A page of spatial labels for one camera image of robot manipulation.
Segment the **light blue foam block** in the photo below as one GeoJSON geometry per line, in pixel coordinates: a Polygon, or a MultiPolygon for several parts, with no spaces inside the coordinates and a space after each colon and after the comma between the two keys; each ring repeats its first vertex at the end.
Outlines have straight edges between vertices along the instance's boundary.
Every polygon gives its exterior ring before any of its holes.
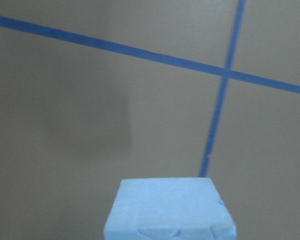
{"type": "Polygon", "coordinates": [[[123,179],[104,226],[106,240],[235,240],[237,228],[205,177],[123,179]]]}

